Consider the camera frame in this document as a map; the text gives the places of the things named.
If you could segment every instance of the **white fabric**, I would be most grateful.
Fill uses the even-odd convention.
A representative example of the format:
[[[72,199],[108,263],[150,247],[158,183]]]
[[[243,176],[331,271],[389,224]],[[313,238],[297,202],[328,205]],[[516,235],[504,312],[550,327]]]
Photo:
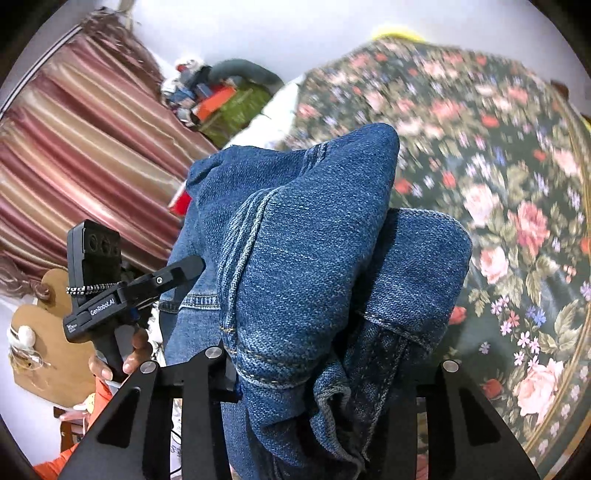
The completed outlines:
[[[231,145],[250,145],[252,147],[274,150],[290,132],[296,118],[297,99],[301,75],[286,83],[248,126],[232,138],[224,148]]]

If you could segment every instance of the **floral fabric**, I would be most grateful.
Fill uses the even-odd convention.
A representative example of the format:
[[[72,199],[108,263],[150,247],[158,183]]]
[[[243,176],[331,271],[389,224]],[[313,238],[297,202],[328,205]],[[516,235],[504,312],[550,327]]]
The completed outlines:
[[[583,124],[520,63],[387,38],[308,73],[282,148],[370,122],[401,139],[391,207],[448,213],[473,240],[434,360],[461,363],[541,476],[554,474],[591,406]]]

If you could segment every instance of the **jeans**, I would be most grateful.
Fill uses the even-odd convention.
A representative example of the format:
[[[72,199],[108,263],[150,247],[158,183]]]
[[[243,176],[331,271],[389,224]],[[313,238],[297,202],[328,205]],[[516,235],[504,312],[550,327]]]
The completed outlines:
[[[230,147],[195,162],[165,293],[167,362],[221,338],[242,401],[224,405],[232,466],[257,478],[357,478],[404,372],[446,330],[472,245],[451,217],[388,210],[399,143],[367,125],[309,150]]]

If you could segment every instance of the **finger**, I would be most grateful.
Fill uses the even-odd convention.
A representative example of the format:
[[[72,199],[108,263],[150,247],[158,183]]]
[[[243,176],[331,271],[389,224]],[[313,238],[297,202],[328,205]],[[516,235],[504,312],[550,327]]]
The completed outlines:
[[[82,420],[86,412],[81,410],[69,410],[60,415],[60,421]]]
[[[93,355],[88,359],[88,368],[90,368],[93,375],[103,380],[113,380],[113,372],[109,366],[101,361],[96,355]]]
[[[123,364],[123,372],[131,375],[141,364],[150,360],[151,356],[152,344],[146,343],[142,348],[134,350],[133,353],[127,357]]]
[[[143,328],[138,328],[131,338],[131,345],[134,348],[144,348],[148,343],[148,332]]]

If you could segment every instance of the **camera lens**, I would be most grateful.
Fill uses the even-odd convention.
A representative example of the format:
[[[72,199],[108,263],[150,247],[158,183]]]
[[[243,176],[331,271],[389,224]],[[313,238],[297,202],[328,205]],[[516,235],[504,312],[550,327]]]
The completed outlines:
[[[96,239],[96,235],[91,235],[88,239],[88,247],[91,252],[96,252],[96,247],[99,246],[99,241]]]
[[[109,251],[111,250],[111,245],[109,243],[108,238],[103,238],[102,242],[100,243],[100,249],[103,251],[105,255],[109,255]]]

